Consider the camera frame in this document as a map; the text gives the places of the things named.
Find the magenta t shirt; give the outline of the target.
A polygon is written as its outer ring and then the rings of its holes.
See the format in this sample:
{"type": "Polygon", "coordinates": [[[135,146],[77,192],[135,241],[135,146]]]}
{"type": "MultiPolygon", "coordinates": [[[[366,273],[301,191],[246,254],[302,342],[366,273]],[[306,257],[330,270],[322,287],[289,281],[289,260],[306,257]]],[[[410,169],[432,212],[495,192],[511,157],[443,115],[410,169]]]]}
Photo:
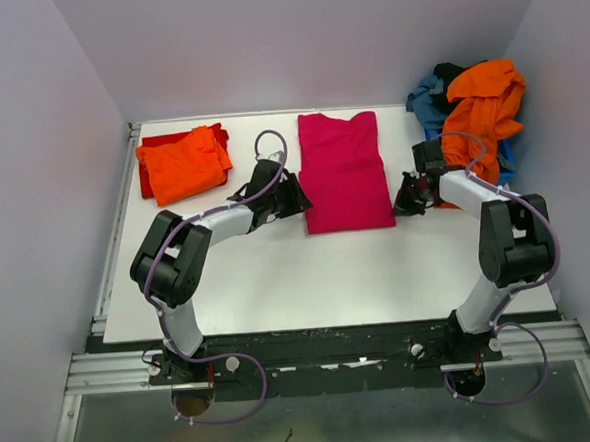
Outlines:
{"type": "Polygon", "coordinates": [[[376,114],[360,112],[348,121],[301,114],[298,131],[299,180],[313,204],[306,212],[308,233],[394,227],[376,114]]]}

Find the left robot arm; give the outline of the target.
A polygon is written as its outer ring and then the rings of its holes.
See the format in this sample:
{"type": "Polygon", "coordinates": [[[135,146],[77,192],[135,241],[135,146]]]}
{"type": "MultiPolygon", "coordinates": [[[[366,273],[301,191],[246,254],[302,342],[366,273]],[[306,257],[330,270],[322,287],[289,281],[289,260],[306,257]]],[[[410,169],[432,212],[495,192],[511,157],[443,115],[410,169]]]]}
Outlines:
{"type": "Polygon", "coordinates": [[[249,182],[220,206],[188,217],[158,212],[130,265],[130,278],[154,307],[167,353],[187,364],[207,361],[195,356],[204,335],[193,295],[209,250],[311,207],[297,175],[281,163],[263,159],[249,182]]]}

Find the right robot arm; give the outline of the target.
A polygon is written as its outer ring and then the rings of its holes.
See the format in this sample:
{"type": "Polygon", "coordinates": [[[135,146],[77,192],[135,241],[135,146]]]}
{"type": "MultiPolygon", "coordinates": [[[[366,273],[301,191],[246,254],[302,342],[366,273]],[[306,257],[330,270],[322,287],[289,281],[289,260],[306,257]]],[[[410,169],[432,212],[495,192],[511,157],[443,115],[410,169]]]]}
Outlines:
{"type": "Polygon", "coordinates": [[[451,203],[480,224],[481,276],[451,320],[464,337],[487,335],[520,292],[548,282],[560,263],[559,239],[539,194],[521,195],[481,179],[469,164],[447,164],[434,138],[412,147],[415,168],[404,172],[393,215],[418,216],[451,203]]]}

